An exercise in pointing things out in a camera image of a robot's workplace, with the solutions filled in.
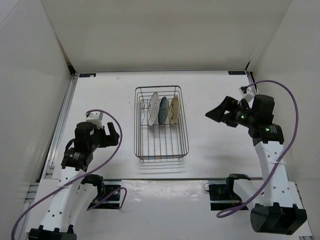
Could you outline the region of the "white plate with dark rim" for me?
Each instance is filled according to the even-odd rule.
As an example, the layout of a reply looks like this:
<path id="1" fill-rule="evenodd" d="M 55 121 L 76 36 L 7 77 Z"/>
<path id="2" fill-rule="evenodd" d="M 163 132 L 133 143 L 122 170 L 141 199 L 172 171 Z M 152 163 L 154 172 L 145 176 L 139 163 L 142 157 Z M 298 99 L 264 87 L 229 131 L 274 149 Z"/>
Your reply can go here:
<path id="1" fill-rule="evenodd" d="M 159 105 L 160 105 L 159 95 L 157 92 L 154 92 L 153 95 L 151 96 L 149 106 L 148 106 L 148 112 L 147 112 L 147 123 L 149 126 L 152 126 L 158 117 Z"/>

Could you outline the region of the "beige plate with brown motif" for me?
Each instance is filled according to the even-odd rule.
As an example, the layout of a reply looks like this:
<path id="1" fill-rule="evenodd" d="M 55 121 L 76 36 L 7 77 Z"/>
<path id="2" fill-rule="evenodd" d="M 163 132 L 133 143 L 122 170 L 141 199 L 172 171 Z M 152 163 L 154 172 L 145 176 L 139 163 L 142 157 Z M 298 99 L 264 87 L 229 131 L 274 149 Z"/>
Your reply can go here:
<path id="1" fill-rule="evenodd" d="M 171 125 L 174 125 L 180 114 L 180 98 L 178 96 L 174 96 L 170 102 L 169 110 L 168 110 L 168 120 Z"/>

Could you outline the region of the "blue patterned plate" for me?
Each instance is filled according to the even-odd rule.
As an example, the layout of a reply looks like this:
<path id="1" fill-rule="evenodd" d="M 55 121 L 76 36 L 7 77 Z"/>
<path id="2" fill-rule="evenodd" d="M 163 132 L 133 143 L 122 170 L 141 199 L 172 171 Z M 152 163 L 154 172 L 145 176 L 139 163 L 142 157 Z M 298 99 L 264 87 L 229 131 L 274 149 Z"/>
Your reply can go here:
<path id="1" fill-rule="evenodd" d="M 169 101 L 166 96 L 164 96 L 159 105 L 159 112 L 158 112 L 158 123 L 160 125 L 164 124 L 167 117 L 168 117 L 168 111 L 169 111 Z"/>

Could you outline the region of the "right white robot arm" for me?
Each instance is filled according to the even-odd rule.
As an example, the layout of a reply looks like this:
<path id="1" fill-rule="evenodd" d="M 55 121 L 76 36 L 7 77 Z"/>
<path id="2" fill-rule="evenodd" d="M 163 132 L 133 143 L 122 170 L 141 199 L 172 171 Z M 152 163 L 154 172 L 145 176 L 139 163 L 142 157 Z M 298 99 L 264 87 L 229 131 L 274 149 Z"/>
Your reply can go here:
<path id="1" fill-rule="evenodd" d="M 250 210 L 250 223 L 256 233 L 292 235 L 307 220 L 305 209 L 298 208 L 291 194 L 284 163 L 284 135 L 273 123 L 274 98 L 255 95 L 253 104 L 226 96 L 222 103 L 207 112 L 206 117 L 229 127 L 244 126 L 252 138 L 262 173 L 263 183 L 256 190 L 244 174 L 230 175 L 224 193 L 230 200 L 239 197 L 239 206 L 223 210 L 227 216 L 243 209 Z"/>

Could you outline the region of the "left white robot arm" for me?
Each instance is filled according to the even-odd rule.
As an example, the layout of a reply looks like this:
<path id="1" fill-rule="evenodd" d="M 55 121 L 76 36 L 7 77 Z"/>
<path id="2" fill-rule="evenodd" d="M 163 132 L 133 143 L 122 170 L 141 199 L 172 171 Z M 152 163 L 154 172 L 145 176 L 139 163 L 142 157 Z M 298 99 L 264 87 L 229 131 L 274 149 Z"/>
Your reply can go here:
<path id="1" fill-rule="evenodd" d="M 75 240 L 78 216 L 93 200 L 105 194 L 102 176 L 88 171 L 93 153 L 98 148 L 119 147 L 120 135 L 112 122 L 107 126 L 89 121 L 80 122 L 64 150 L 57 189 L 37 228 L 31 228 L 30 240 Z"/>

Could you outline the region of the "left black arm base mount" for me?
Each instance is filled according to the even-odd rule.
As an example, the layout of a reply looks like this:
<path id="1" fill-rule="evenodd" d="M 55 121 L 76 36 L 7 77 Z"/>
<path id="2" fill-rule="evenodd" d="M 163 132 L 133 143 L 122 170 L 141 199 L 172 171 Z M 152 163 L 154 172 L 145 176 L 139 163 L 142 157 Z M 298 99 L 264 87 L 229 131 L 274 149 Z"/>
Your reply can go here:
<path id="1" fill-rule="evenodd" d="M 89 204 L 87 210 L 93 209 L 110 209 L 110 210 L 120 210 L 122 209 L 124 202 L 126 200 L 128 190 L 126 187 L 121 185 L 107 185 L 102 176 L 97 174 L 90 174 L 86 176 L 81 184 L 90 184 L 96 187 L 97 196 Z M 121 191 L 124 191 L 124 196 L 121 203 L 112 203 L 118 202 L 120 200 Z"/>

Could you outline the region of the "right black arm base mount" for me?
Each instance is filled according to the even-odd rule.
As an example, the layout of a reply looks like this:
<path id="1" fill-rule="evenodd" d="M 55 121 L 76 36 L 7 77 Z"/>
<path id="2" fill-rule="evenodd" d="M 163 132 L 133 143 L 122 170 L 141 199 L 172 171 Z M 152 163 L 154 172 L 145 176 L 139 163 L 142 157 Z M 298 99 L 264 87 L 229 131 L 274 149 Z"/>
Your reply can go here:
<path id="1" fill-rule="evenodd" d="M 225 183 L 207 182 L 203 185 L 203 190 L 209 193 L 211 211 L 222 211 L 242 204 L 242 199 L 233 190 L 235 180 L 251 179 L 246 174 L 231 173 Z"/>

